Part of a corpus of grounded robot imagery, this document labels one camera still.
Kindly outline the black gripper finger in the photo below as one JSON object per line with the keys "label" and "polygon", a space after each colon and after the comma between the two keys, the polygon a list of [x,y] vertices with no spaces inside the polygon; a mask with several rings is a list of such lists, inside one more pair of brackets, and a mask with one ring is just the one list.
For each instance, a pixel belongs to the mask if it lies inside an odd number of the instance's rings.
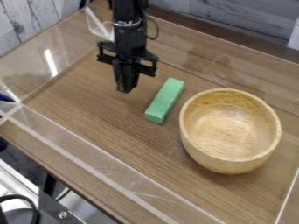
{"label": "black gripper finger", "polygon": [[114,73],[116,78],[116,90],[122,93],[127,92],[127,65],[119,60],[112,61]]}
{"label": "black gripper finger", "polygon": [[141,73],[137,66],[130,65],[126,69],[126,92],[127,93],[130,93],[133,89],[137,87],[138,81],[139,81],[139,75]]}

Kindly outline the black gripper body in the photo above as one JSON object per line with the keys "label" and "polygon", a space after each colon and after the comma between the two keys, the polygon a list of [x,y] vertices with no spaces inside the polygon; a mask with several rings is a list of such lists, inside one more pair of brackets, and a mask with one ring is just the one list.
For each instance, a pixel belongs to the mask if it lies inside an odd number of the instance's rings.
{"label": "black gripper body", "polygon": [[137,66],[139,73],[157,76],[159,58],[147,51],[147,40],[157,39],[147,34],[147,19],[134,21],[114,21],[114,39],[98,43],[98,60],[112,66],[119,60],[126,66]]}

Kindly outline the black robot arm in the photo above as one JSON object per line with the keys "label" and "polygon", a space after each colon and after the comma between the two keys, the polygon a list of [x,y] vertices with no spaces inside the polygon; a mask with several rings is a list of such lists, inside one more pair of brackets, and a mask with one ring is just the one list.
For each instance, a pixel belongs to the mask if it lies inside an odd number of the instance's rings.
{"label": "black robot arm", "polygon": [[116,90],[129,94],[139,75],[157,76],[159,57],[147,51],[149,0],[110,0],[115,39],[98,42],[98,61],[112,66]]}

